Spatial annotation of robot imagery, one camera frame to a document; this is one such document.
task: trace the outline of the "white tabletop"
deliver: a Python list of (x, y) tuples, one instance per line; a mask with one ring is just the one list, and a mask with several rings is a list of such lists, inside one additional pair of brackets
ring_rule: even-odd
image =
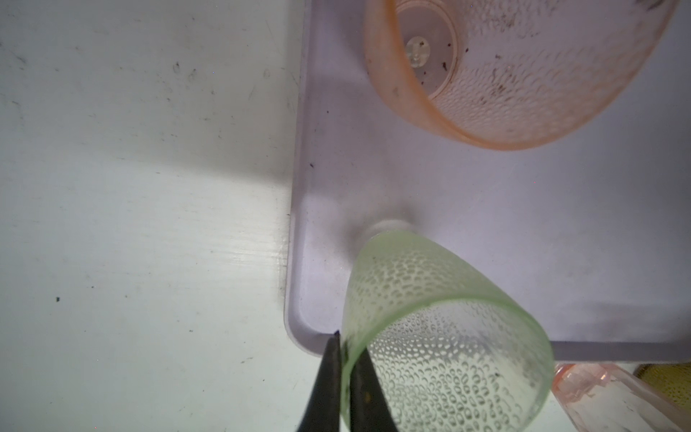
[[(0, 5), (0, 430), (293, 431), (300, 0)], [(567, 431), (550, 399), (531, 431)]]

